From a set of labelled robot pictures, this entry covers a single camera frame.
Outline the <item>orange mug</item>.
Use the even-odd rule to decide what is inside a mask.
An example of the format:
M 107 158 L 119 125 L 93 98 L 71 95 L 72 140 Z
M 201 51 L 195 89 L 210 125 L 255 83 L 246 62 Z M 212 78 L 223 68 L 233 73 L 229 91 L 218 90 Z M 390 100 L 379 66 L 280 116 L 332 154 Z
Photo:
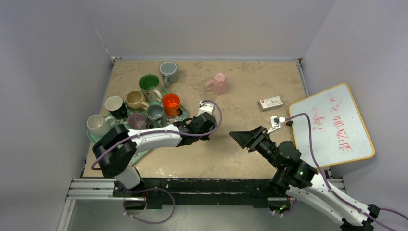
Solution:
M 181 109 L 180 98 L 178 95 L 169 93 L 162 98 L 162 105 L 165 112 L 170 117 L 180 116 L 183 114 Z

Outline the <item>pink faceted mug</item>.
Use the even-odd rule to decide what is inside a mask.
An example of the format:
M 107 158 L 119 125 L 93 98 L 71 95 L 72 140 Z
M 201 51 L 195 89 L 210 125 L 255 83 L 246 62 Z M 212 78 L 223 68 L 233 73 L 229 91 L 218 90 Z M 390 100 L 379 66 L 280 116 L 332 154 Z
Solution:
M 227 92 L 227 77 L 223 73 L 217 73 L 206 83 L 205 90 L 211 91 L 214 95 L 220 96 Z

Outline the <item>grey-blue mug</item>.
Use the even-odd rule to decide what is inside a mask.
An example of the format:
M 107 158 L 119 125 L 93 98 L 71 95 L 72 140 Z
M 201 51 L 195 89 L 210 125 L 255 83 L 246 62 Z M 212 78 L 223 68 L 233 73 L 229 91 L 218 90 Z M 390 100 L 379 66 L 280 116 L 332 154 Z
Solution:
M 165 127 L 167 124 L 167 114 L 160 105 L 151 105 L 146 112 L 146 117 L 153 128 Z

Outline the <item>grey-teal mug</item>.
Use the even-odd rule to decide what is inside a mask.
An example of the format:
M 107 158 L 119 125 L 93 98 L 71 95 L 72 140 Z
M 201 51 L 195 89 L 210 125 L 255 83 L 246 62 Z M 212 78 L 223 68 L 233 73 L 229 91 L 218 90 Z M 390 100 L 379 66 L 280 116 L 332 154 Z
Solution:
M 178 66 L 174 62 L 164 62 L 160 65 L 159 71 L 161 73 L 164 85 L 166 88 L 169 85 L 174 84 L 178 81 Z

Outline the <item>purple mug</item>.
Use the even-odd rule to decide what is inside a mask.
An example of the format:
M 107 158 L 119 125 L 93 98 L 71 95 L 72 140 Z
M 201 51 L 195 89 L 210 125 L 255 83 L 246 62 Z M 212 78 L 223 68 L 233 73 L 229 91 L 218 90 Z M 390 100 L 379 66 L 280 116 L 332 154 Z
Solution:
M 130 129 L 144 130 L 148 127 L 148 121 L 144 114 L 133 113 L 127 118 L 127 125 Z

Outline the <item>cream floral mug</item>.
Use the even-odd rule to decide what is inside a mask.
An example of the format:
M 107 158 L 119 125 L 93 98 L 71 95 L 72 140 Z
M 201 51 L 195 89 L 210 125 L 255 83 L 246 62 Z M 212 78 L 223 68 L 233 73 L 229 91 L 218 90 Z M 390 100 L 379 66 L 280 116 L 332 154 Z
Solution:
M 139 80 L 139 87 L 148 102 L 162 101 L 162 87 L 158 76 L 153 74 L 142 76 Z

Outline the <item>beige round mug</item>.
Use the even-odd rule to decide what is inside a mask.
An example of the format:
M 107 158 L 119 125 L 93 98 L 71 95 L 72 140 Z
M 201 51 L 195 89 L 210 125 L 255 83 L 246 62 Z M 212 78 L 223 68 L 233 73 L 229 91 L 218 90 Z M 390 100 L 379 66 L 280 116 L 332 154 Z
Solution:
M 148 110 L 150 105 L 146 101 L 145 95 L 140 91 L 131 91 L 125 97 L 126 105 L 133 111 Z

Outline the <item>black mug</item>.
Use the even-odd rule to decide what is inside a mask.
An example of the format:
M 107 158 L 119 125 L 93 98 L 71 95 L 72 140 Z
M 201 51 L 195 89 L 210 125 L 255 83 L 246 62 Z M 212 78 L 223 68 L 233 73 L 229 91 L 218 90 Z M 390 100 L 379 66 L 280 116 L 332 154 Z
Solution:
M 117 120 L 126 119 L 128 117 L 126 105 L 120 96 L 109 97 L 105 101 L 104 107 Z

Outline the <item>white-grey mug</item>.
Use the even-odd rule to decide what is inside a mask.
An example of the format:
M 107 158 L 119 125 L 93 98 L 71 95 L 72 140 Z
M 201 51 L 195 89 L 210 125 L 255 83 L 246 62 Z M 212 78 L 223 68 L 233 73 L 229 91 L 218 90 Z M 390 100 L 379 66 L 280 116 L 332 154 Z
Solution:
M 113 116 L 104 117 L 100 114 L 90 116 L 86 122 L 88 131 L 95 136 L 104 136 L 115 124 L 116 119 Z

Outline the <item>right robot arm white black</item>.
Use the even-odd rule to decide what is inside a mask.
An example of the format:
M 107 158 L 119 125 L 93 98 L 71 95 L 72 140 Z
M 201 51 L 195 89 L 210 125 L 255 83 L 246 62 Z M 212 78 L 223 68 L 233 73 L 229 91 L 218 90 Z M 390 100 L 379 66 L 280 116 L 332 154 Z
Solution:
M 380 209 L 361 203 L 331 183 L 301 159 L 293 142 L 273 142 L 263 126 L 251 131 L 231 131 L 229 135 L 243 149 L 257 151 L 276 168 L 270 182 L 274 195 L 295 198 L 331 219 L 343 231 L 372 231 Z

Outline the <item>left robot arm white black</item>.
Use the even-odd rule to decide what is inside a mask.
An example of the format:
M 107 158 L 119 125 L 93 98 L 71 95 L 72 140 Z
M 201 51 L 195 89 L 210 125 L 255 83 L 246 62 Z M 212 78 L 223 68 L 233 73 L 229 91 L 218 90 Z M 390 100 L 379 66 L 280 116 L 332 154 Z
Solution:
M 105 178 L 122 183 L 132 197 L 143 192 L 143 180 L 131 166 L 134 154 L 162 147 L 181 147 L 198 140 L 208 140 L 220 122 L 208 112 L 161 128 L 134 130 L 120 124 L 104 135 L 92 148 L 96 161 L 92 170 L 100 170 Z

